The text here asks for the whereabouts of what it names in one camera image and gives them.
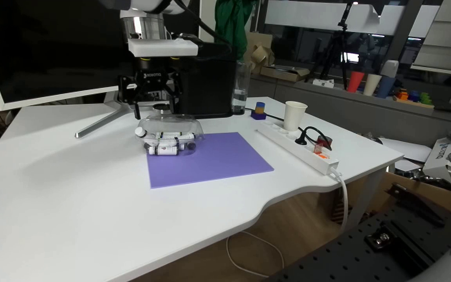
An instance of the purple mat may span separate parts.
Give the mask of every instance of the purple mat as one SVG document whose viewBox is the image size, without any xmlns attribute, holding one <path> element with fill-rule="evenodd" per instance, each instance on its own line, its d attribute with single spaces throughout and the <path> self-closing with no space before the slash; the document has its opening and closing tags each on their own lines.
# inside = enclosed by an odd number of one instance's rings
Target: purple mat
<svg viewBox="0 0 451 282">
<path fill-rule="evenodd" d="M 147 155 L 151 188 L 274 171 L 238 132 L 204 138 L 192 155 Z"/>
</svg>

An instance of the monitor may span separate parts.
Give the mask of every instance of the monitor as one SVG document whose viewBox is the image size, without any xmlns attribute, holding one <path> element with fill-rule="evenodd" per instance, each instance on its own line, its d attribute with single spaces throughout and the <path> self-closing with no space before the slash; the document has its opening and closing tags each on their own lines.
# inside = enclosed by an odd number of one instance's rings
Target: monitor
<svg viewBox="0 0 451 282">
<path fill-rule="evenodd" d="M 117 90 L 121 27 L 98 0 L 0 0 L 0 110 Z"/>
</svg>

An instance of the clear drinking glass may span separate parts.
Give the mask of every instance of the clear drinking glass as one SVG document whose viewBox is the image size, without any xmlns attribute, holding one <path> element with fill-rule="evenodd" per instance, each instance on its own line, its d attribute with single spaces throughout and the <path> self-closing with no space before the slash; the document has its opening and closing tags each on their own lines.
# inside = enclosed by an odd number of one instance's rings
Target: clear drinking glass
<svg viewBox="0 0 451 282">
<path fill-rule="evenodd" d="M 238 62 L 233 95 L 233 114 L 244 114 L 250 85 L 250 65 Z"/>
</svg>

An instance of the power strip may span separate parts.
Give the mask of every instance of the power strip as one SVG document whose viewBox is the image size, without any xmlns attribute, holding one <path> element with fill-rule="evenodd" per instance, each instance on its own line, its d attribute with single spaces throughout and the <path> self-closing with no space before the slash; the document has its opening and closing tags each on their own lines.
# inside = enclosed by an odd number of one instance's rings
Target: power strip
<svg viewBox="0 0 451 282">
<path fill-rule="evenodd" d="M 295 143 L 295 139 L 299 136 L 290 134 L 268 120 L 259 123 L 257 130 L 324 175 L 331 174 L 330 168 L 336 169 L 339 165 L 339 161 L 331 157 L 331 151 L 327 148 L 323 148 L 322 153 L 317 155 L 313 153 L 314 145 L 304 146 Z"/>
</svg>

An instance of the white paper cup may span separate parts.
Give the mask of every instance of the white paper cup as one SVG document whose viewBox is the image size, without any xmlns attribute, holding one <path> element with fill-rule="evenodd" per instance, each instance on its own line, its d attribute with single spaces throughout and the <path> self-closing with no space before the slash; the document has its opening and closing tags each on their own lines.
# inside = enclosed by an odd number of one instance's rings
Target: white paper cup
<svg viewBox="0 0 451 282">
<path fill-rule="evenodd" d="M 363 95 L 373 96 L 373 92 L 377 88 L 379 81 L 381 81 L 382 76 L 376 74 L 369 74 L 366 79 L 365 90 L 363 91 Z"/>
<path fill-rule="evenodd" d="M 287 131 L 295 131 L 299 128 L 307 105 L 295 101 L 287 101 L 285 104 L 285 123 L 283 124 L 283 128 Z"/>
</svg>

